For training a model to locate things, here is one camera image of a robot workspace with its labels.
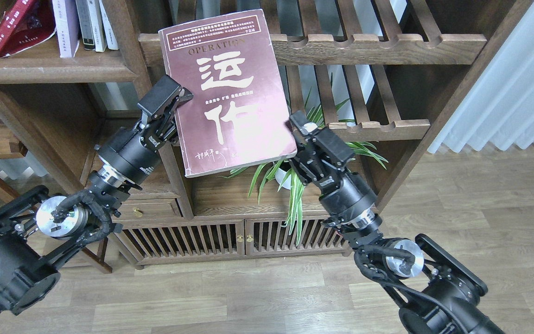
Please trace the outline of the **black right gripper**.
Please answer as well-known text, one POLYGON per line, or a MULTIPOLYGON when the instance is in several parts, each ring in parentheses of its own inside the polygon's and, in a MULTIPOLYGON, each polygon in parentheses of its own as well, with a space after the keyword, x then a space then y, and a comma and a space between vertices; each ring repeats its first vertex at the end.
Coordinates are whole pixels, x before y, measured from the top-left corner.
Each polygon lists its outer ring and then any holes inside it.
POLYGON ((378 215, 373 211, 376 194, 364 178, 347 168, 353 150, 330 129, 319 129, 297 110, 289 117, 297 154, 291 167, 303 185, 320 189, 318 200, 328 212, 327 227, 377 228, 378 215))

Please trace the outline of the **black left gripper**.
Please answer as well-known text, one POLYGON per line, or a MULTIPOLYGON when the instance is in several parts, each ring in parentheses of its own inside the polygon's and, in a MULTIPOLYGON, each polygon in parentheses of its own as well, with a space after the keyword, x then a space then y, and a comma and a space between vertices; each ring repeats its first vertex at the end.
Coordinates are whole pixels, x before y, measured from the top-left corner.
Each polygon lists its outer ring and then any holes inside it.
POLYGON ((138 102, 140 120, 132 129, 120 128, 99 150, 102 169, 98 186, 140 186, 159 164, 158 151, 178 133, 175 110, 193 94, 170 76, 163 76, 138 102))

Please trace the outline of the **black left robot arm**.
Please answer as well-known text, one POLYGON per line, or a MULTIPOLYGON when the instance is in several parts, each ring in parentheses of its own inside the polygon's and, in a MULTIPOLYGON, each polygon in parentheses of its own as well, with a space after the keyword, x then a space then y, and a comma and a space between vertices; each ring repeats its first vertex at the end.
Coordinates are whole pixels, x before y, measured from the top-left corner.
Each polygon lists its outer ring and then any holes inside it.
POLYGON ((36 186, 0 208, 0 313, 18 315, 41 301, 73 256, 121 232, 112 218, 160 163, 159 150, 177 138, 175 110, 192 98, 163 76, 140 99, 140 120, 98 149, 102 168, 89 174, 87 188, 50 195, 46 186, 36 186))

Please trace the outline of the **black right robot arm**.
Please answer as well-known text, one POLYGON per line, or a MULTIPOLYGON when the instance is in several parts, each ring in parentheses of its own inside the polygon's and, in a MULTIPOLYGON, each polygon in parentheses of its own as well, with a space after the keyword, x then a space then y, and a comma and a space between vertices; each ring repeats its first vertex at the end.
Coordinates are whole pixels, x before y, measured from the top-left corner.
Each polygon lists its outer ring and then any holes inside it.
POLYGON ((424 233, 414 240, 383 236, 375 192, 347 168, 352 148, 300 110, 290 122, 299 131, 290 164, 304 185, 320 189, 318 200, 329 214, 323 226, 347 241, 362 275, 398 305, 403 327, 410 334, 502 334, 477 308, 487 285, 454 256, 424 233))

